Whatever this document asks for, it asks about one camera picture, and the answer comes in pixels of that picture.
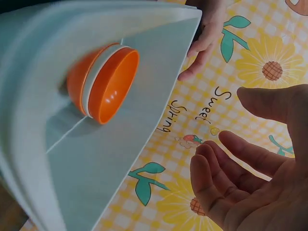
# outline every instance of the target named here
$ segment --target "hand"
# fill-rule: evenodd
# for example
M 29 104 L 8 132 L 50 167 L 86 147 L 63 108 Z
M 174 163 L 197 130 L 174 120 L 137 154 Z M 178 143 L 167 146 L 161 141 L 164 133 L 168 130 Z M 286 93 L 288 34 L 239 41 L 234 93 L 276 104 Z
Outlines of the hand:
M 192 0 L 194 6 L 200 5 L 200 0 Z M 226 13 L 226 0 L 201 0 L 203 17 L 201 25 L 203 27 L 202 34 L 196 42 L 194 42 L 187 57 L 192 57 L 197 54 L 195 61 L 185 71 L 183 71 L 178 80 L 188 80 L 194 77 L 206 64 L 211 53 L 214 50 L 215 44 L 221 35 L 223 23 Z
M 194 193 L 225 231 L 308 230 L 308 85 L 237 92 L 252 114 L 286 123 L 295 159 L 272 153 L 224 131 L 232 155 L 272 179 L 266 181 L 234 162 L 215 142 L 206 141 L 191 160 Z

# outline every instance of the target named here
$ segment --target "orange cup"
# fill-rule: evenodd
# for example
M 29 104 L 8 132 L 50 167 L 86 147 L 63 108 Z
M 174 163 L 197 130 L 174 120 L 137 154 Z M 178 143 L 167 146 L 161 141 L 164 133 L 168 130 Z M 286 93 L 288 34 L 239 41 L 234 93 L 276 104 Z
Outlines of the orange cup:
M 100 124 L 107 123 L 120 108 L 138 64 L 138 52 L 125 47 L 113 54 L 98 73 L 90 93 L 89 111 Z
M 123 103 L 138 64 L 136 50 L 116 43 L 89 53 L 68 73 L 71 100 L 84 115 L 107 123 Z
M 102 48 L 99 48 L 95 51 L 92 51 L 91 53 L 84 56 L 80 61 L 75 63 L 73 67 L 70 69 L 67 75 L 66 79 L 66 85 L 67 85 L 67 91 L 68 94 L 75 104 L 75 106 L 84 114 L 85 110 L 82 106 L 82 92 L 83 92 L 83 86 L 85 84 L 87 75 L 93 66 L 94 61 L 97 59 L 97 57 L 108 47 L 114 45 L 109 44 L 107 46 L 104 46 Z

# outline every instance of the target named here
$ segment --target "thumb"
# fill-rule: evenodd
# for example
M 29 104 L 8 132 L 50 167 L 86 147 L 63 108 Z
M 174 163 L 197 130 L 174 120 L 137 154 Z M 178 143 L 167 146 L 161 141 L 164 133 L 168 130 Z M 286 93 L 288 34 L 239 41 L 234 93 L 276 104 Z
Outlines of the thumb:
M 308 160 L 308 85 L 274 90 L 239 88 L 237 95 L 252 114 L 287 124 L 296 159 Z

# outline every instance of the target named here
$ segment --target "flower center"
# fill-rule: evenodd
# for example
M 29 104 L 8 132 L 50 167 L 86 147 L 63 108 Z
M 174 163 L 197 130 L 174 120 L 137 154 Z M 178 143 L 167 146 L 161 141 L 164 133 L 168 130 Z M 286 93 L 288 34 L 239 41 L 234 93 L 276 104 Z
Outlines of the flower center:
M 270 81 L 278 80 L 282 75 L 282 67 L 278 62 L 270 61 L 264 64 L 262 73 Z
M 203 209 L 201 208 L 201 205 L 199 203 L 199 201 L 197 200 L 197 198 L 193 198 L 191 201 L 191 210 L 200 215 L 200 216 L 205 216 L 205 212 L 203 211 Z

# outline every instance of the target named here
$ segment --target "yellow checkered tablecloth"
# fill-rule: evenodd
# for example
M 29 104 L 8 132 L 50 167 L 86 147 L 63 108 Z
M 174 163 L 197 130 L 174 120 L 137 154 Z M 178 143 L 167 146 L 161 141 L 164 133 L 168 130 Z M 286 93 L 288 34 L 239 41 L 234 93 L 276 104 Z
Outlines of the yellow checkered tablecloth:
M 206 140 L 219 143 L 221 130 L 294 156 L 286 126 L 249 114 L 236 91 L 307 82 L 308 21 L 303 15 L 308 12 L 290 0 L 242 0 L 230 4 L 227 13 L 209 62 L 194 79 L 176 84 L 159 126 L 95 231 L 219 230 L 194 197 L 189 165 L 195 147 Z M 192 62 L 186 60 L 183 69 Z M 29 221 L 21 230 L 36 228 Z

